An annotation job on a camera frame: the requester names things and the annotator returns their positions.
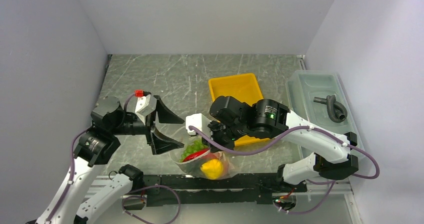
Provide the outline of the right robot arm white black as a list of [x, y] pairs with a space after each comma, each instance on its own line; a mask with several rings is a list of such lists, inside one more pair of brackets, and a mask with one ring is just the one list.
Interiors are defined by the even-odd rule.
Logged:
[[214, 150], [240, 156], [248, 152], [234, 151], [235, 141], [249, 136], [289, 141], [311, 151], [307, 157], [278, 168], [276, 187], [289, 191], [294, 185], [310, 178], [322, 177], [343, 180], [359, 170], [358, 157], [351, 153], [357, 145], [353, 132], [332, 133], [306, 121], [287, 106], [271, 99], [262, 99], [253, 105], [232, 96], [220, 96], [211, 105], [209, 134], [202, 137]]

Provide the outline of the clear dotted zip top bag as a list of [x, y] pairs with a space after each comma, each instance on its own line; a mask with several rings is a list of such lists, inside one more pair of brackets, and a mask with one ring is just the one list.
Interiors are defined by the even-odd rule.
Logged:
[[183, 148], [171, 151], [169, 156], [188, 175], [209, 180], [231, 178], [240, 172], [234, 158], [223, 151], [213, 153], [208, 144], [202, 143], [201, 136], [189, 130], [189, 126], [194, 126], [203, 133], [209, 134], [210, 122], [211, 120], [201, 113], [187, 116], [185, 128], [189, 134], [189, 141]]

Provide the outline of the green toy grapes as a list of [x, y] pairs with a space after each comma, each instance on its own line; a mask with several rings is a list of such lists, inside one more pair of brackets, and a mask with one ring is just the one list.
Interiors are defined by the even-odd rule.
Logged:
[[202, 149], [208, 149], [208, 146], [203, 144], [201, 140], [194, 140], [191, 144], [189, 144], [186, 149], [183, 151], [183, 153], [180, 156], [180, 162], [188, 156], [189, 154], [192, 154], [194, 152], [200, 151]]

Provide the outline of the red toy chili pepper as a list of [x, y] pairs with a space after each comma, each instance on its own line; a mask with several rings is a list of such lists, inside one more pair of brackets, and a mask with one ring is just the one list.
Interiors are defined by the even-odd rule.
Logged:
[[210, 153], [210, 149], [202, 149], [200, 151], [194, 152], [194, 153], [186, 156], [182, 160], [182, 163], [190, 162], [190, 161], [193, 161], [193, 160], [204, 159], [209, 153]]

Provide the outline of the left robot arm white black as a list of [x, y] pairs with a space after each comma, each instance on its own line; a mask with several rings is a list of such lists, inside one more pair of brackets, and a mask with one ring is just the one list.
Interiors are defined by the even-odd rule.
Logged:
[[138, 90], [134, 96], [138, 101], [135, 112], [129, 112], [127, 104], [114, 96], [96, 102], [91, 126], [74, 137], [69, 170], [36, 224], [92, 224], [119, 198], [142, 198], [145, 190], [154, 188], [140, 169], [126, 164], [99, 192], [86, 198], [93, 181], [120, 147], [120, 135], [145, 136], [154, 155], [183, 147], [162, 134], [156, 124], [182, 124], [184, 120], [158, 95]]

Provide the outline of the yellow toy pear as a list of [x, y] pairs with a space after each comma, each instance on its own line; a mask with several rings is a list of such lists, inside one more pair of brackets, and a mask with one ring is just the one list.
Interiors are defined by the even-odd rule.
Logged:
[[210, 180], [219, 179], [225, 172], [224, 164], [219, 159], [211, 159], [203, 163], [200, 170]]

